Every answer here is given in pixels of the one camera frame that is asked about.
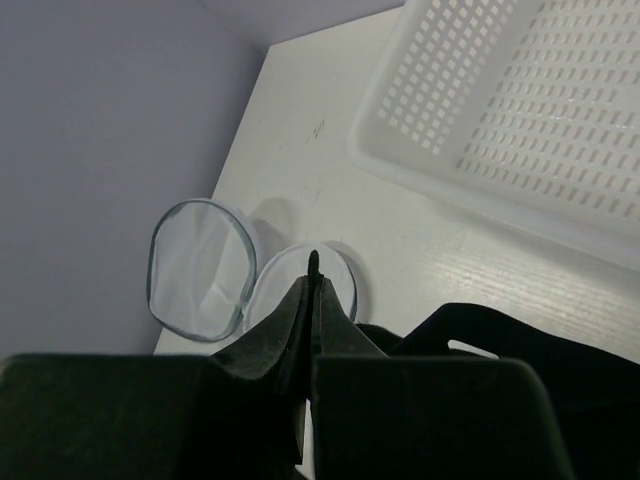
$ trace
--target perforated basket wall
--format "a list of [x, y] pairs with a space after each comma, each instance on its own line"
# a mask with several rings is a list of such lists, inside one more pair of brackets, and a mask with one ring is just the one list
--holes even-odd
[[410, 1], [350, 152], [640, 270], [640, 0]]

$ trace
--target purple wall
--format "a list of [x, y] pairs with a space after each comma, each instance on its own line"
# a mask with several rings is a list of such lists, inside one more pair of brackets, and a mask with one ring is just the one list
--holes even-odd
[[150, 352], [149, 237], [209, 196], [262, 55], [181, 0], [0, 3], [0, 358]]
[[403, 0], [198, 1], [263, 50], [274, 43], [404, 4]]

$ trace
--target table surface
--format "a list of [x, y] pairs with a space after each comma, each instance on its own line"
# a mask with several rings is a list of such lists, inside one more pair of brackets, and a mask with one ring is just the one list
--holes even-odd
[[[345, 254], [358, 321], [404, 335], [444, 303], [474, 302], [640, 362], [640, 275], [487, 225], [349, 162], [347, 132], [398, 13], [271, 47], [213, 198], [250, 217], [269, 255], [305, 241]], [[164, 330], [156, 353], [211, 354], [230, 341]]]

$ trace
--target white plastic basket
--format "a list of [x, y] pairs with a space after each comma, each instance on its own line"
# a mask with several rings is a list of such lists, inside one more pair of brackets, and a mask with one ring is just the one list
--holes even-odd
[[361, 167], [640, 270], [640, 0], [409, 0]]

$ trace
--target basket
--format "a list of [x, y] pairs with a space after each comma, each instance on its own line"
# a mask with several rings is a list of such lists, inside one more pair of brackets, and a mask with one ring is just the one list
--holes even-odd
[[640, 270], [640, 0], [409, 0], [362, 168]]

